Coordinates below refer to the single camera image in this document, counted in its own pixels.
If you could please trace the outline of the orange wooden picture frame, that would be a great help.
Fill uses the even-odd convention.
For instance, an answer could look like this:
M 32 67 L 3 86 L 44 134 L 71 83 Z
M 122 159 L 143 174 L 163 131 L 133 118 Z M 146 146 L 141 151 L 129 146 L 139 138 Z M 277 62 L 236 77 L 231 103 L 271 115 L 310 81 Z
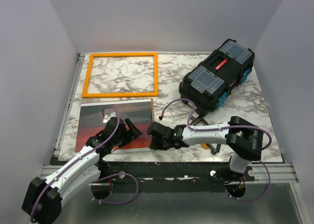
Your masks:
M 158 96 L 158 54 L 93 53 L 82 97 L 134 98 Z

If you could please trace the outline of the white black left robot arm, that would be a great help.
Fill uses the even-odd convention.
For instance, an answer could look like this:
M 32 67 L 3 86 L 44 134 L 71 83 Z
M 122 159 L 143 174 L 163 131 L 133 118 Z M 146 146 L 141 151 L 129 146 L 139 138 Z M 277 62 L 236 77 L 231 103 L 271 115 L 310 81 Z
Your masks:
M 44 179 L 35 177 L 22 203 L 22 210 L 30 216 L 31 223 L 52 224 L 66 201 L 82 187 L 94 180 L 106 181 L 109 171 L 103 166 L 103 157 L 115 146 L 121 148 L 141 135 L 130 119 L 113 117 L 63 167 Z

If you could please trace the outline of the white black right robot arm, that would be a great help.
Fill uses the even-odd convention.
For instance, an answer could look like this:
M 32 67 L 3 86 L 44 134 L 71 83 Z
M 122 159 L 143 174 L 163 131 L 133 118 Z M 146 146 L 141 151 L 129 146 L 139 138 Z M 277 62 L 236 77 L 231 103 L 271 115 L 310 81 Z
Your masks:
M 262 157 L 264 132 L 238 116 L 232 116 L 226 123 L 207 126 L 177 125 L 170 128 L 153 122 L 147 134 L 152 137 L 150 148 L 153 150 L 180 149 L 202 143 L 228 145 L 234 153 L 226 167 L 226 176 L 233 181 L 243 176 L 252 161 Z

